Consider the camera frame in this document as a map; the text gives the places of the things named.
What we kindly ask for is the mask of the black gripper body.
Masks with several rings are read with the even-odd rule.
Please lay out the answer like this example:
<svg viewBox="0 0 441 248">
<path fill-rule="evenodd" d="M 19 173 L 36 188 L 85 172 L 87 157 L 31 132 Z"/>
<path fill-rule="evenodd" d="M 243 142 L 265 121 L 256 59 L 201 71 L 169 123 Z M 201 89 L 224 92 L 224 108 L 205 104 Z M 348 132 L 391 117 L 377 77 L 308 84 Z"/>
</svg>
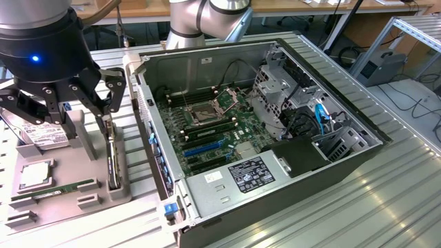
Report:
<svg viewBox="0 0 441 248">
<path fill-rule="evenodd" d="M 19 89 L 93 89 L 101 79 L 72 7 L 1 7 L 1 61 Z"/>
</svg>

